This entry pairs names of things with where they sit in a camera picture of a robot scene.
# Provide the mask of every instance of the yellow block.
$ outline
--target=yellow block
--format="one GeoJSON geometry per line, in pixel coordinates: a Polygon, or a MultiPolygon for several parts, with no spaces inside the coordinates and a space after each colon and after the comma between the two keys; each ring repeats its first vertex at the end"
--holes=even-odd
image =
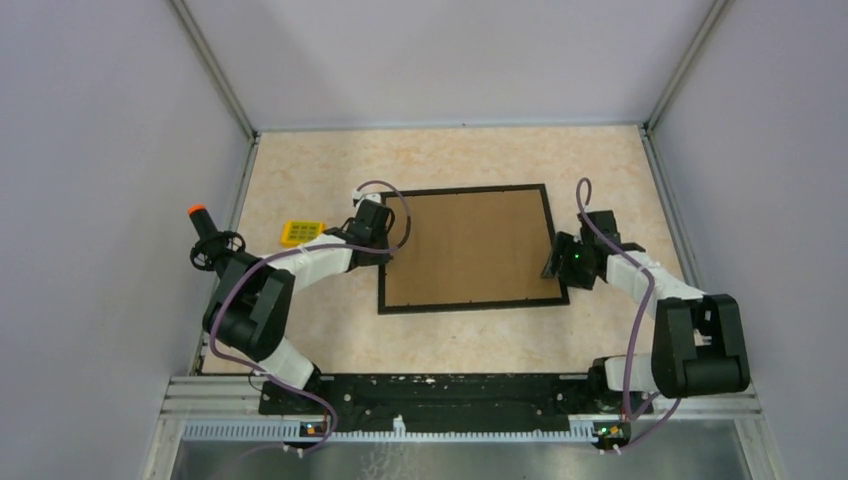
{"type": "Polygon", "coordinates": [[[283,235],[280,237],[280,243],[286,248],[296,247],[302,243],[314,240],[326,229],[327,226],[321,222],[289,220],[283,227],[283,235]]]}

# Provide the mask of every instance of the cork board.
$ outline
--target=cork board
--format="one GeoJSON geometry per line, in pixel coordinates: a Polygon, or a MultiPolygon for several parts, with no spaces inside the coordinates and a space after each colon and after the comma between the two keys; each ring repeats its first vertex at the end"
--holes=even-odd
{"type": "MultiPolygon", "coordinates": [[[[378,277],[380,314],[567,305],[556,279],[540,278],[554,234],[542,184],[402,192],[413,212],[407,244],[378,277]]],[[[389,242],[406,229],[398,214],[389,242]]]]}

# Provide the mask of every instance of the black mounting plate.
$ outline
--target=black mounting plate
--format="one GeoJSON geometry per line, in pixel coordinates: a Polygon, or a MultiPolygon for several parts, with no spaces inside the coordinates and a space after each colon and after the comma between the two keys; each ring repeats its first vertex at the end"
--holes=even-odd
{"type": "MultiPolygon", "coordinates": [[[[324,414],[271,382],[262,393],[260,415],[324,414]]],[[[621,411],[620,393],[599,396],[580,374],[338,374],[312,393],[336,409],[339,432],[391,431],[398,415],[409,432],[565,431],[568,415],[621,411]]]]}

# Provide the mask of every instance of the beige floor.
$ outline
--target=beige floor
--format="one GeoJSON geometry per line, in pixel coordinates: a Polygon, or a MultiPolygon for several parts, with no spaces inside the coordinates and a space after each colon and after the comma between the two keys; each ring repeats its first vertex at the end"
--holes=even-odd
{"type": "MultiPolygon", "coordinates": [[[[615,210],[622,240],[679,275],[636,127],[263,134],[239,230],[250,252],[278,251],[287,220],[339,225],[353,213],[351,189],[378,178],[402,190],[545,183],[556,228],[574,232],[582,176],[594,184],[592,209],[615,210]]],[[[636,311],[599,280],[570,290],[565,307],[378,316],[376,275],[359,269],[294,298],[286,335],[324,372],[582,372],[624,352],[636,311]]],[[[652,331],[645,321],[640,351],[652,331]]],[[[245,371],[217,358],[203,370],[245,371]]]]}

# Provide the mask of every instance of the white wall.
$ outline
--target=white wall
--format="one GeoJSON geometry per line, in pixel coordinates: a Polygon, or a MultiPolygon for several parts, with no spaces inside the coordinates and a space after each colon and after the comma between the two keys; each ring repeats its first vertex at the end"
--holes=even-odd
{"type": "Polygon", "coordinates": [[[0,13],[0,477],[137,478],[246,141],[164,1],[0,13]]]}
{"type": "Polygon", "coordinates": [[[848,4],[736,2],[659,127],[792,478],[848,468],[848,4]]]}
{"type": "Polygon", "coordinates": [[[644,121],[712,0],[190,0],[254,126],[644,121]]]}

